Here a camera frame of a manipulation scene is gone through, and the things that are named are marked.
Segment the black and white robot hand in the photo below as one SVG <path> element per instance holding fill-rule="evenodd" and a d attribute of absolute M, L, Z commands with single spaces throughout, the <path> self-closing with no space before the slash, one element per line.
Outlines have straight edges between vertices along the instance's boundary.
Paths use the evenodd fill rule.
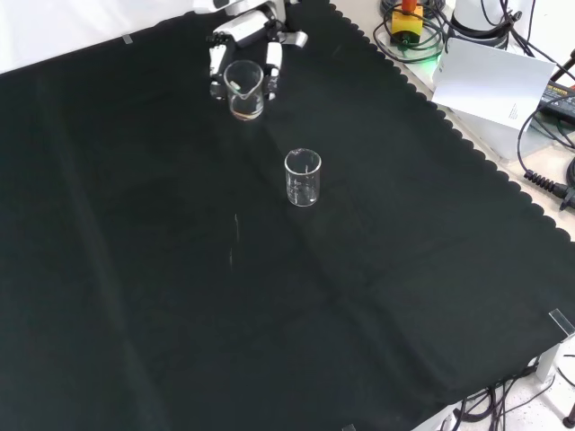
<path fill-rule="evenodd" d="M 266 66 L 262 80 L 264 95 L 272 100 L 278 92 L 278 82 L 285 45 L 303 48 L 308 41 L 304 31 L 293 30 L 287 18 L 289 1 L 193 1 L 192 11 L 210 14 L 223 11 L 230 20 L 219 25 L 207 37 L 209 45 L 210 94 L 217 100 L 225 96 L 225 69 L 231 64 L 234 51 L 256 40 L 268 41 Z"/>

